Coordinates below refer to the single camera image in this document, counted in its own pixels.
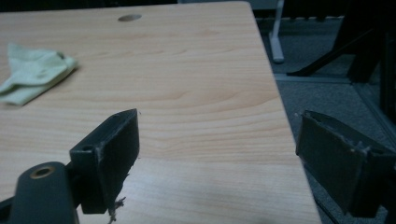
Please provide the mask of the white metal desk frame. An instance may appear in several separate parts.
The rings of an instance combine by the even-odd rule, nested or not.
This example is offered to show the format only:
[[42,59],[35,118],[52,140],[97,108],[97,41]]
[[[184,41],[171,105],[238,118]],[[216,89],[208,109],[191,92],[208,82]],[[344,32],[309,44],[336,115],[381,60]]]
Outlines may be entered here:
[[274,63],[283,63],[284,55],[279,40],[279,30],[282,18],[283,6],[285,0],[252,0],[252,6],[256,10],[273,10],[275,12],[275,20],[272,31],[269,33],[269,43]]

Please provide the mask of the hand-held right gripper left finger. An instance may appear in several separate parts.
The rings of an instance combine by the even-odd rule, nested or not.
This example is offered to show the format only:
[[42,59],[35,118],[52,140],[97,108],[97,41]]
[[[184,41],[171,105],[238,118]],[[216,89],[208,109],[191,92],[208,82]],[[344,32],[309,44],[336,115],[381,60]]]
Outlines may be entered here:
[[110,116],[69,151],[74,200],[85,214],[115,213],[139,148],[137,111],[130,109]]

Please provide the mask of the round grey table grommet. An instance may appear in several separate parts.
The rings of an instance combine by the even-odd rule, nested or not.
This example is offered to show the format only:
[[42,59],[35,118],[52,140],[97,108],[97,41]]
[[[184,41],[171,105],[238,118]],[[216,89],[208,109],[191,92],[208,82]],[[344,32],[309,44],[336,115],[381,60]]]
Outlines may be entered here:
[[127,21],[136,21],[142,18],[142,15],[140,14],[128,14],[128,15],[123,15],[118,18],[118,21],[122,22],[127,22]]

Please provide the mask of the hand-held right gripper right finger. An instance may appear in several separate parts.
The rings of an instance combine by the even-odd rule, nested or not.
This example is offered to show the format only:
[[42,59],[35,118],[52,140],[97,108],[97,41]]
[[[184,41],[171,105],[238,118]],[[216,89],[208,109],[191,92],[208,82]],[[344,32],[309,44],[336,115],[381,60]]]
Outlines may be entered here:
[[343,212],[396,217],[396,152],[345,123],[314,111],[302,114],[296,154]]

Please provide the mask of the black metal stand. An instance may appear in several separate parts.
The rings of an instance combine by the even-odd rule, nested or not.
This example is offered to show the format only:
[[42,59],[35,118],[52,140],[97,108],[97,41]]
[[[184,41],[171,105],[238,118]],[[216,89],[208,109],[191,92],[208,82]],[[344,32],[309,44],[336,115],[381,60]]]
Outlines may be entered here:
[[309,77],[344,54],[355,56],[347,72],[353,83],[380,68],[379,106],[396,124],[396,0],[350,0],[332,50],[290,75]]

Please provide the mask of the pale green cloth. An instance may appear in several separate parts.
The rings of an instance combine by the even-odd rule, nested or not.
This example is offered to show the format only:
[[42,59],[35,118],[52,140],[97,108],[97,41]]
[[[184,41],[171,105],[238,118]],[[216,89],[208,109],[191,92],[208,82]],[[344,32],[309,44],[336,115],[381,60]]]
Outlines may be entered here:
[[52,49],[7,46],[10,77],[0,85],[0,102],[26,105],[58,84],[78,66],[78,61]]

